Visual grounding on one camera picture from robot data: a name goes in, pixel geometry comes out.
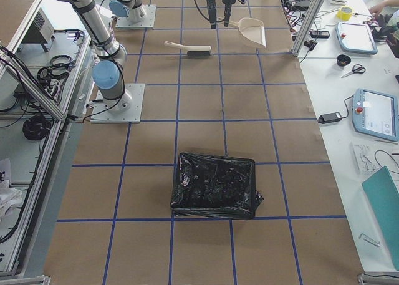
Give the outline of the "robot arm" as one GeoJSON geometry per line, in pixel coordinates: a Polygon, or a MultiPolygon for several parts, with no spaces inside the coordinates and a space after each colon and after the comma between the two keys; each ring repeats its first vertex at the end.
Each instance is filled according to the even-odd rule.
{"type": "Polygon", "coordinates": [[[92,77],[107,109],[122,109],[132,99],[125,86],[123,67],[127,59],[125,48],[103,22],[94,0],[58,0],[69,3],[86,28],[100,58],[92,77]]]}
{"type": "MultiPolygon", "coordinates": [[[[216,0],[205,0],[207,15],[201,15],[209,22],[212,29],[216,29],[218,23],[229,25],[231,8],[237,1],[245,4],[247,0],[222,0],[224,4],[224,17],[217,18],[216,0]]],[[[146,29],[152,28],[155,23],[156,6],[144,5],[142,0],[110,0],[109,9],[112,11],[112,18],[116,20],[118,29],[146,29]]]]}

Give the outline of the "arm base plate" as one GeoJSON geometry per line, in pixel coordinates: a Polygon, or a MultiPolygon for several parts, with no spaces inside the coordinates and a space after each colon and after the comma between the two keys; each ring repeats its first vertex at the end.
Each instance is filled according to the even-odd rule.
{"type": "Polygon", "coordinates": [[[117,29],[153,29],[156,16],[156,6],[142,4],[130,11],[127,17],[117,19],[117,29]]]}
{"type": "Polygon", "coordinates": [[[116,106],[117,100],[103,100],[97,91],[96,99],[103,100],[94,105],[92,123],[140,123],[142,115],[145,84],[125,84],[125,94],[116,106]]]}

